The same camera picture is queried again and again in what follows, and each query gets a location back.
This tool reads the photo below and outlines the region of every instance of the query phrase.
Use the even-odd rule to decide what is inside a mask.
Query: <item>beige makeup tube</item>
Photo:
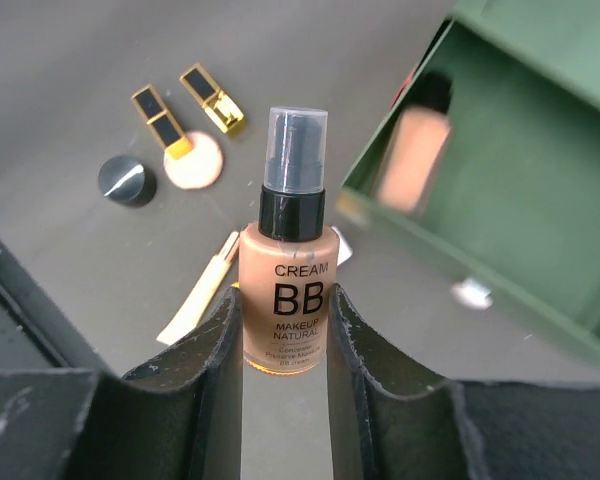
[[[429,72],[414,85],[412,102],[396,122],[382,160],[378,201],[411,215],[424,210],[436,167],[451,134],[451,80]]]
[[[269,116],[258,222],[240,235],[244,358],[292,375],[324,355],[339,238],[323,225],[327,112],[275,107]]]

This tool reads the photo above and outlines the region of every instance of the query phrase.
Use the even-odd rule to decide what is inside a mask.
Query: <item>clear plastic cap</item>
[[[322,191],[327,115],[324,110],[271,108],[265,187],[292,194]]]

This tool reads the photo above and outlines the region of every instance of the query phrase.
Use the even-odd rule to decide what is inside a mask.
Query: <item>gray table surface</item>
[[[231,229],[256,219],[268,109],[329,111],[327,219],[354,257],[339,272],[367,321],[453,378],[600,380],[495,311],[454,304],[451,281],[333,212],[339,182],[452,0],[10,0],[0,2],[0,237],[94,349],[123,373],[162,346]],[[231,141],[178,83],[201,62],[246,112]],[[129,97],[153,83],[180,122],[214,134],[218,182],[176,189]],[[130,153],[158,171],[152,203],[103,200],[100,165]],[[377,281],[370,282],[373,273]],[[236,277],[235,269],[229,280]],[[325,366],[245,369],[243,478],[330,478]]]

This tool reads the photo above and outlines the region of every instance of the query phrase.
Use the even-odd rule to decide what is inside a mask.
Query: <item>black bottle cap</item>
[[[149,203],[155,195],[156,178],[137,158],[119,155],[100,168],[98,188],[109,200],[139,207]]]
[[[451,105],[451,78],[438,71],[422,75],[413,87],[409,105],[420,105],[446,115]]]

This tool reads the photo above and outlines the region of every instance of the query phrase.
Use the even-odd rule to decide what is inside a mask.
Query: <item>bb cream bottle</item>
[[[323,225],[327,112],[274,107],[260,217],[240,235],[244,357],[278,375],[320,362],[338,235]]]
[[[380,203],[411,215],[422,213],[451,133],[450,103],[451,80],[444,74],[426,73],[414,85],[413,100],[398,118],[381,164]]]

